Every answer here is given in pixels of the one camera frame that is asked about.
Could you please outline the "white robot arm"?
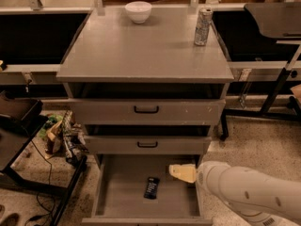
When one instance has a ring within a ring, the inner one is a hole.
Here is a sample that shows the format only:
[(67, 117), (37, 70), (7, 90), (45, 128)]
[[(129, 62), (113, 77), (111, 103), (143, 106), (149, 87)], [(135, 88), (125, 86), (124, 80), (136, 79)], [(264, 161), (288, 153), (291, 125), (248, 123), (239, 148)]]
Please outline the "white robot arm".
[(301, 225), (300, 182), (218, 161), (174, 164), (168, 170), (171, 176), (216, 196), (251, 226), (277, 226), (284, 218)]

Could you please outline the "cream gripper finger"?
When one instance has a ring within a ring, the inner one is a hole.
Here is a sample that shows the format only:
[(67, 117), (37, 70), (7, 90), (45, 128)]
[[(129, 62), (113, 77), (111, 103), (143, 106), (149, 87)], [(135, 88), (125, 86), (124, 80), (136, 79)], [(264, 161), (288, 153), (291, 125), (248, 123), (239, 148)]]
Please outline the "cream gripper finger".
[(193, 184), (196, 181), (197, 170), (194, 164), (174, 164), (168, 167), (169, 174), (186, 183)]

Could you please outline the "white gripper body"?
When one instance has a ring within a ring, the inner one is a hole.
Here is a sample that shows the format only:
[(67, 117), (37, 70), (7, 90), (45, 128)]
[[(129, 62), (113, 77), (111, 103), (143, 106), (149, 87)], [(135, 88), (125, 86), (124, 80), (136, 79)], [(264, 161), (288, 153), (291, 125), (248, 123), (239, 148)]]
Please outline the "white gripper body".
[(225, 162), (206, 161), (197, 168), (197, 185), (215, 196), (220, 195), (219, 180), (230, 165)]

